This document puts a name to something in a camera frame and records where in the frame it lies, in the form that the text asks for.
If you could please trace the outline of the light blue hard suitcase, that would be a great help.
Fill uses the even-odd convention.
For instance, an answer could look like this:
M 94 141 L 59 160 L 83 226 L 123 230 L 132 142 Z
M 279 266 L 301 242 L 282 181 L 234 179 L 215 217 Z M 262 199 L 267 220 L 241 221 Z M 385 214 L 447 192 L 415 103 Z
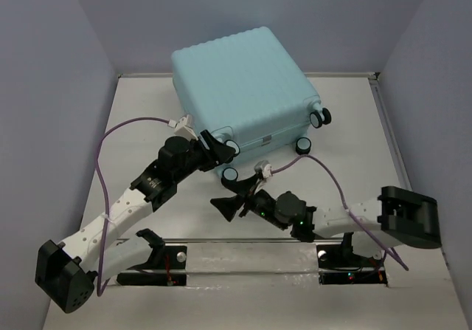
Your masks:
M 312 83 L 267 27 L 178 49 L 173 86 L 195 132 L 207 130 L 237 156 L 215 169 L 236 180 L 236 167 L 292 145 L 308 154 L 308 128 L 332 121 Z

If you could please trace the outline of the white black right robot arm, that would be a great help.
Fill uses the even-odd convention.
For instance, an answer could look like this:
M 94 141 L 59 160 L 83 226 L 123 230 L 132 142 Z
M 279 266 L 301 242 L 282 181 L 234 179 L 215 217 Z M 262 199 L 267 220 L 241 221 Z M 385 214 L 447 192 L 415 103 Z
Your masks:
M 303 243 L 350 234 L 339 247 L 341 260 L 356 265 L 384 251 L 400 260 L 394 248 L 400 245 L 433 250 L 443 245 L 437 201 L 395 186 L 381 188 L 379 196 L 349 207 L 310 206 L 291 191 L 271 196 L 263 186 L 261 173 L 240 181 L 223 179 L 232 197 L 211 199 L 210 203 L 227 221 L 253 213 Z

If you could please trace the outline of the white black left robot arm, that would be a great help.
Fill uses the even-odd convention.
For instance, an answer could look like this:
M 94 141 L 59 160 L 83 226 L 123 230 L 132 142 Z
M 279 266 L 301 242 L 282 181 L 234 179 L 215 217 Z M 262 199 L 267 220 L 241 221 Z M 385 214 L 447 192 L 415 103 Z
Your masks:
M 136 232 L 115 242 L 177 193 L 180 182 L 196 171 L 230 163 L 240 153 L 232 140 L 219 140 L 208 131 L 188 140 L 170 137 L 157 158 L 130 184 L 115 203 L 75 234 L 59 243 L 46 241 L 38 251 L 35 282 L 66 313 L 78 310 L 103 281 L 125 269 L 162 262 L 165 242 L 152 230 Z

